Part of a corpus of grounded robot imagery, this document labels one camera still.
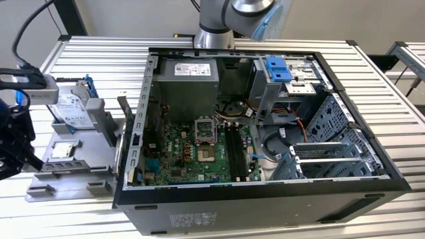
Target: wire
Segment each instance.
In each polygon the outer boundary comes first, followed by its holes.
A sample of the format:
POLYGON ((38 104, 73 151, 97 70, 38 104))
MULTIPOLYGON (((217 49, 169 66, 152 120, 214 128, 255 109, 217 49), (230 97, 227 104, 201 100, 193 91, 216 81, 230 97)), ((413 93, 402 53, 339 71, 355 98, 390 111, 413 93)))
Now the wire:
POLYGON ((62 35, 61 30, 60 30, 58 25, 57 25, 57 22, 56 22, 56 20, 54 20, 54 18, 53 18, 50 8, 46 7, 46 10, 48 10, 48 14, 50 15, 50 18, 52 18, 52 20, 53 20, 53 23, 54 23, 54 25, 56 25, 57 31, 58 31, 60 35, 62 35))
MULTIPOLYGON (((277 153, 274 152, 274 151, 271 151, 271 150, 269 150, 269 148, 267 148, 267 142, 270 141, 270 139, 273 139, 274 137, 277 137, 278 136, 278 132, 275 132, 275 133, 273 133, 273 134, 270 134, 266 138, 265 138, 265 140, 262 141, 262 148, 265 149, 265 151, 273 156, 273 157, 275 157, 275 155, 277 155, 277 153)), ((273 163, 277 163, 277 160, 274 161, 274 160, 270 160, 270 159, 267 159, 266 157, 265 157, 265 159, 267 160, 267 161, 270 161, 270 162, 273 162, 273 163)))
POLYGON ((29 64, 17 54, 17 45, 18 45, 18 42, 20 42, 20 39, 21 39, 21 36, 25 32, 25 29, 29 25, 29 23, 32 22, 32 20, 38 16, 40 12, 42 12, 48 6, 52 5, 52 3, 54 2, 56 0, 49 0, 48 2, 45 2, 41 7, 38 7, 38 9, 30 14, 30 16, 28 17, 28 19, 25 20, 24 24, 21 25, 18 31, 17 31, 17 35, 16 35, 16 38, 14 38, 14 41, 13 41, 13 45, 12 45, 12 54, 16 58, 16 60, 18 61, 18 63, 21 65, 26 65, 29 64))
POLYGON ((190 0, 190 2, 192 2, 193 7, 196 8, 196 10, 200 12, 201 7, 200 7, 198 3, 194 0, 190 0))
POLYGON ((302 136, 303 136, 303 142, 306 142, 306 133, 305 133, 305 128, 303 128, 302 122, 301 122, 301 120, 299 120, 299 117, 298 117, 297 111, 293 111, 293 114, 294 114, 294 117, 295 117, 295 119, 297 119, 298 125, 299 125, 299 127, 301 127, 302 136))
POLYGON ((397 82, 398 82, 398 80, 399 80, 401 76, 403 75, 403 73, 405 73, 406 69, 407 69, 407 67, 405 67, 403 71, 401 72, 401 74, 399 74, 399 76, 398 76, 398 78, 397 78, 397 80, 395 80, 395 82, 394 82, 394 85, 397 84, 397 82))
POLYGON ((218 111, 214 111, 214 113, 216 113, 216 115, 217 116, 220 116, 222 119, 227 119, 227 120, 235 120, 235 119, 242 119, 242 118, 245 118, 245 117, 231 117, 231 116, 227 116, 226 114, 225 114, 225 116, 222 115, 222 113, 221 112, 218 112, 218 111))
POLYGON ((326 140, 325 142, 330 142, 345 130, 346 127, 342 127, 326 140))
POLYGON ((411 91, 413 91, 413 88, 409 89, 409 91, 407 91, 407 93, 406 93, 406 97, 409 97, 411 91))

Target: green circuit board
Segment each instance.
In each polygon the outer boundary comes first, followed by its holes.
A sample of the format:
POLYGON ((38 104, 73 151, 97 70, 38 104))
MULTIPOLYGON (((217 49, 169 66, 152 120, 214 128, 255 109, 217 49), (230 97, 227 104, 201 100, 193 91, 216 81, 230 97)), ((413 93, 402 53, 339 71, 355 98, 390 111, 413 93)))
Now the green circuit board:
MULTIPOLYGON (((243 147, 243 155, 247 154, 247 149, 254 153, 249 127, 241 127, 238 132, 246 145, 246 147, 243 147)), ((156 173, 154 180, 148 183, 149 185, 160 186, 186 183, 230 182, 230 169, 222 125, 217 126, 217 142, 213 146, 209 144, 196 145, 194 139, 194 125, 170 124, 165 127, 160 172, 156 173)), ((246 169, 249 169, 249 164, 251 163, 247 160, 249 159, 246 158, 246 169)), ((258 181, 259 171, 257 163, 253 162, 250 168, 253 165, 254 169, 249 173, 249 180, 258 181)))

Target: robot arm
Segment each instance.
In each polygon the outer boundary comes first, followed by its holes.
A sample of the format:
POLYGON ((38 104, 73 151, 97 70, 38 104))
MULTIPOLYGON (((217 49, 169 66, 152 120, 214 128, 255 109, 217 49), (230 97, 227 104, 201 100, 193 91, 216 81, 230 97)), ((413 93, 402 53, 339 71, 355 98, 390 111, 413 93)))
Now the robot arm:
POLYGON ((42 75, 17 54, 17 45, 24 30, 40 12, 53 4, 49 0, 29 16, 18 30, 12 53, 18 61, 18 69, 0 68, 0 75, 12 75, 16 82, 4 82, 0 79, 0 90, 16 90, 26 98, 26 105, 8 106, 0 99, 0 180, 18 174, 21 170, 40 171, 42 161, 33 154, 30 141, 34 132, 29 115, 29 105, 57 103, 58 88, 50 76, 42 75))
POLYGON ((194 48, 234 48, 231 30, 263 41, 281 15, 282 5, 275 0, 201 0, 194 48))

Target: metal rail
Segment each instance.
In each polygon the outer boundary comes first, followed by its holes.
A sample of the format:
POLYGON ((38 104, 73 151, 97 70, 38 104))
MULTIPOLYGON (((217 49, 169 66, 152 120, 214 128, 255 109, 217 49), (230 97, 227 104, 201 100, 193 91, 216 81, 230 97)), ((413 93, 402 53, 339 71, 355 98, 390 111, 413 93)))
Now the metal rail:
MULTIPOLYGON (((189 48, 192 40, 73 37, 56 45, 42 70, 54 77, 81 77, 89 73, 98 96, 105 99, 105 110, 113 117, 124 117, 116 97, 126 95, 134 109, 149 47, 189 48)), ((414 191, 346 224, 177 235, 174 238, 425 238, 425 120, 361 49, 345 41, 301 40, 262 43, 237 40, 235 48, 322 53, 414 191)), ((33 146, 36 154, 42 156, 52 118, 45 107, 33 106, 30 110, 37 133, 33 146)), ((26 203, 24 195, 29 184, 30 174, 0 181, 0 188, 8 188, 0 191, 0 220, 9 224, 4 228, 16 229, 22 224, 30 227, 13 231, 18 238, 141 238, 125 215, 110 210, 112 198, 26 203)))

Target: blue plastic clip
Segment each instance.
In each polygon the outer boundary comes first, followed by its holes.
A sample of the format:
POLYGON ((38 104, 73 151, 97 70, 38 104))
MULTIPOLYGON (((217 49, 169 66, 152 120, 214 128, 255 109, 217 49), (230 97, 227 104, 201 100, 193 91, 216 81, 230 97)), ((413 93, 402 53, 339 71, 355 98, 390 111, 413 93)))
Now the blue plastic clip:
POLYGON ((281 57, 266 57, 265 66, 271 75, 271 82, 290 82, 291 75, 281 57))
POLYGON ((250 156, 251 158, 265 158, 263 155, 254 154, 254 153, 249 154, 249 156, 250 156))
POLYGON ((86 85, 88 85, 90 97, 92 98, 98 98, 97 91, 96 91, 96 88, 94 88, 93 78, 90 78, 88 76, 88 74, 84 77, 84 81, 86 82, 86 85))

